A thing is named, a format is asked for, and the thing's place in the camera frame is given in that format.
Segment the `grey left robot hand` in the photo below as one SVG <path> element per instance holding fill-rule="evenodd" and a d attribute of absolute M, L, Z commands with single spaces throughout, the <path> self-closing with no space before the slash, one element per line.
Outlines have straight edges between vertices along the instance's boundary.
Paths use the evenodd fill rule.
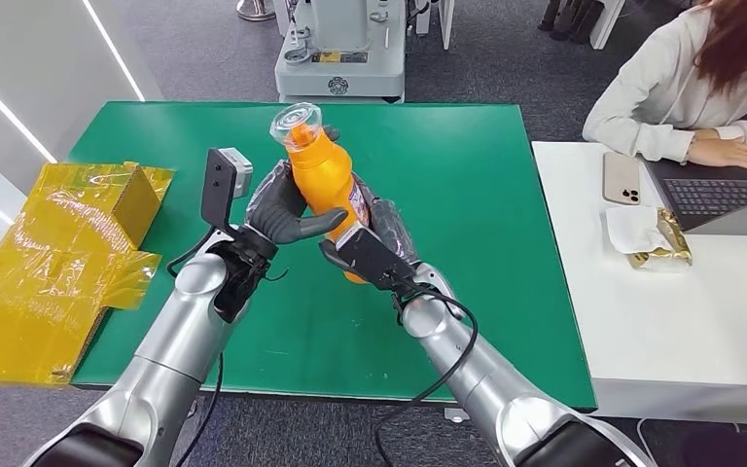
<path fill-rule="evenodd" d="M 326 234 L 348 216 L 344 208 L 331 208 L 324 214 L 304 217 L 306 208 L 291 164 L 280 160 L 248 202 L 244 225 L 274 244 L 289 244 Z"/>

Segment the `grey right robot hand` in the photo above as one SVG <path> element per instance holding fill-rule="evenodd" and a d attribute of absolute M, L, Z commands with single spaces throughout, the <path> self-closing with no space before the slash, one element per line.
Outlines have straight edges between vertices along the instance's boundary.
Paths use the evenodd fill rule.
<path fill-rule="evenodd" d="M 369 209 L 369 229 L 394 254 L 399 256 L 415 272 L 421 261 L 417 255 L 411 235 L 393 200 L 377 195 L 355 172 L 352 173 Z"/>

